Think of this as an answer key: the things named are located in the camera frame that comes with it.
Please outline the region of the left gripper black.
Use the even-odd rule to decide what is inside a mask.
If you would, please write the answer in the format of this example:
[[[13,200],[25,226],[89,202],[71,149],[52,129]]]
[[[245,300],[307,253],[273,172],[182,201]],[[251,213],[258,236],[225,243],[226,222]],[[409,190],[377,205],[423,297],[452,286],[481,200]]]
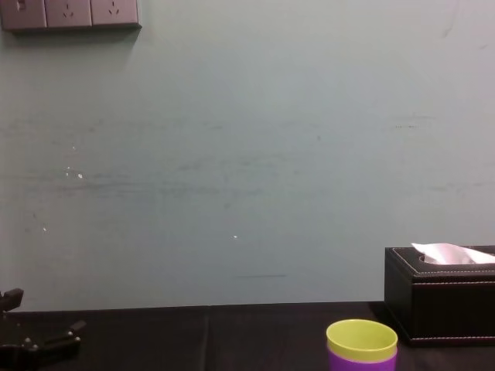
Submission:
[[[1,319],[6,319],[8,312],[21,305],[23,295],[20,288],[1,293]],[[80,320],[54,335],[22,335],[21,345],[2,345],[1,370],[38,370],[75,358],[86,326],[87,323]]]

